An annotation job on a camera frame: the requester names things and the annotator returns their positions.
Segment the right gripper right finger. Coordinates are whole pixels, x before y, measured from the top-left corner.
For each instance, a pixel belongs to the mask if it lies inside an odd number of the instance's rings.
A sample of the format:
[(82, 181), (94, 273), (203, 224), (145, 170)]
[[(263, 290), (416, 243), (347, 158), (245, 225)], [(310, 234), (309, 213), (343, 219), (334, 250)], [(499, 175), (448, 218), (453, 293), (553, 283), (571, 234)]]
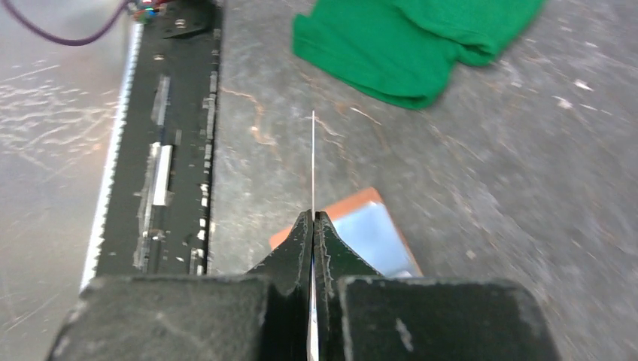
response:
[(314, 219), (321, 360), (557, 360), (532, 293), (502, 278), (386, 278)]

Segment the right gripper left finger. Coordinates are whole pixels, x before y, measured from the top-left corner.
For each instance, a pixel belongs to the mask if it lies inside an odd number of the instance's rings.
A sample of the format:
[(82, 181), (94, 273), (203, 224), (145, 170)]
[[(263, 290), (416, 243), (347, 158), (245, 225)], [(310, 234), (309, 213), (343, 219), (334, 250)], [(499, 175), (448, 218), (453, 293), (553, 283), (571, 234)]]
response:
[(243, 275), (95, 278), (50, 360), (304, 360), (308, 355), (310, 211)]

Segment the yellow card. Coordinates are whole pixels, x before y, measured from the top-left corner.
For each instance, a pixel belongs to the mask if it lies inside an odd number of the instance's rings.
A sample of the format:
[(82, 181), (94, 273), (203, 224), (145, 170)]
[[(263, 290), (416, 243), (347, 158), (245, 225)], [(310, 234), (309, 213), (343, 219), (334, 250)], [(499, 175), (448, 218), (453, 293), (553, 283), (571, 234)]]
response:
[[(311, 220), (314, 222), (315, 211), (315, 141), (316, 141), (316, 116), (315, 111), (311, 112)], [(314, 256), (311, 257), (311, 296), (310, 296), (310, 317), (308, 323), (308, 351), (309, 360), (319, 361), (319, 342), (318, 342), (318, 324), (317, 324), (317, 302), (316, 302), (316, 283), (314, 271)]]

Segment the tan leather card holder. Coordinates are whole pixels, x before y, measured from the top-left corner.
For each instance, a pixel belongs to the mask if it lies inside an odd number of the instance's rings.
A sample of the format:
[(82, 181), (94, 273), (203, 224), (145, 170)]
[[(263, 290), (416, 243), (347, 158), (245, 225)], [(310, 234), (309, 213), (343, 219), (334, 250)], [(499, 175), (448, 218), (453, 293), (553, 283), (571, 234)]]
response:
[(390, 278), (423, 275), (377, 189), (368, 187), (324, 211), (345, 246), (381, 275)]

